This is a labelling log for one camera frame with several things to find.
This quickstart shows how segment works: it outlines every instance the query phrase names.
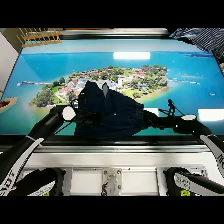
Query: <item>black border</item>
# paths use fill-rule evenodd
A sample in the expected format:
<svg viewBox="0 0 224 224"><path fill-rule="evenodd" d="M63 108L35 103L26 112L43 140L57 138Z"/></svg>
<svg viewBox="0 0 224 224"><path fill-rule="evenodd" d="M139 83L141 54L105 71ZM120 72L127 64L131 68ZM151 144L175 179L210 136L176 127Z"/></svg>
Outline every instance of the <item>black border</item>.
<svg viewBox="0 0 224 224"><path fill-rule="evenodd" d="M129 34L75 34L75 35L61 35L60 39L62 40L86 40L86 39L172 39L169 37L169 34L159 34L159 35L129 35ZM18 58L22 52L22 48L19 52L19 55L15 61L11 74L8 78L5 89L7 88L8 82L11 78L12 72L14 71L15 65L18 61ZM213 52L213 55L216 59L216 62L219 66L216 55ZM23 139L25 135L0 135L0 145L12 146L18 141ZM224 140L224 135L218 136L221 140ZM178 136L131 136L126 138L117 138L117 139L107 139L107 140L95 140L80 138L74 136L51 136L46 139L43 143L43 146L190 146L190 145L203 145L198 142L194 136L190 135L178 135Z"/></svg>

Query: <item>boat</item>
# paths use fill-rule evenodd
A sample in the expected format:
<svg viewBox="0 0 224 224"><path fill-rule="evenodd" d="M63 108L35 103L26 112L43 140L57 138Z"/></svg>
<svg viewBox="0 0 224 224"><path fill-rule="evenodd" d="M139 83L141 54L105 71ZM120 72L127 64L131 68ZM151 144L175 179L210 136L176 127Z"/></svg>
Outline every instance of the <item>boat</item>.
<svg viewBox="0 0 224 224"><path fill-rule="evenodd" d="M6 110L8 110L9 108L11 108L14 104L16 104L18 100L18 97L14 97L14 98L6 98L5 101L9 102L9 104L7 104L4 107L0 107L0 114L5 112Z"/></svg>

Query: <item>screen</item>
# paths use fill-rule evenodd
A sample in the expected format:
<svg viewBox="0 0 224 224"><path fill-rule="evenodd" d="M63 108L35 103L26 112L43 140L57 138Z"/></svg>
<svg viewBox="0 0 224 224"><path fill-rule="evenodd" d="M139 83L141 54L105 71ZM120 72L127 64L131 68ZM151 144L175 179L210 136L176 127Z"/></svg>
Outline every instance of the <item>screen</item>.
<svg viewBox="0 0 224 224"><path fill-rule="evenodd" d="M63 40L25 48L2 100L18 97L0 113L0 134L25 135L54 105L77 97L87 80L127 95L161 116L168 99L224 134L224 79L212 53L177 40ZM59 135L73 135L75 123ZM148 128L136 135L178 135Z"/></svg>

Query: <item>sea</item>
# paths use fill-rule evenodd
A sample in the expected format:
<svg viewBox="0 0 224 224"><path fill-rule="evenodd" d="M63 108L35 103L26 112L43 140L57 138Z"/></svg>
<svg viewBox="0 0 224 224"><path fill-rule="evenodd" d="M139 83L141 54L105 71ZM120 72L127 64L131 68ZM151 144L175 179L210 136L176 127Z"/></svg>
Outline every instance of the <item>sea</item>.
<svg viewBox="0 0 224 224"><path fill-rule="evenodd" d="M184 114L198 115L198 109L224 108L224 78L216 59L210 53L160 51L151 52L151 57L147 60L117 60L113 58L113 52L21 54L2 97L4 100L17 96L18 101L12 108L0 114L0 134L28 134L50 110L29 106L31 100L41 91L42 85L17 86L19 82L52 82L76 71L109 65L140 68L145 64L166 66L170 80L169 89L146 100L145 108L168 109L168 99L172 99ZM202 122L215 134L224 134L224 120ZM75 123L58 135L73 135L74 130ZM172 129L148 128L136 135L178 134Z"/></svg>

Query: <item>distant shore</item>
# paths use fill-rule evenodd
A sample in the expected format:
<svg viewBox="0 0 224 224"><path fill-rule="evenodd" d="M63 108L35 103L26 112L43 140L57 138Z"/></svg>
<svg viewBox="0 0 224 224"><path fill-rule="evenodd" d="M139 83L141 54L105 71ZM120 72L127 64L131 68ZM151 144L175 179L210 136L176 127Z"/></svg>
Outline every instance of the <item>distant shore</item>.
<svg viewBox="0 0 224 224"><path fill-rule="evenodd" d="M142 96L141 98L135 99L135 101L137 101L139 103L144 103L146 101L149 101L153 98L156 98L156 97L160 96L161 94L167 92L169 89L170 89L170 87L168 87L168 86L162 87L160 89L155 90L152 93L149 93L147 95Z"/></svg>

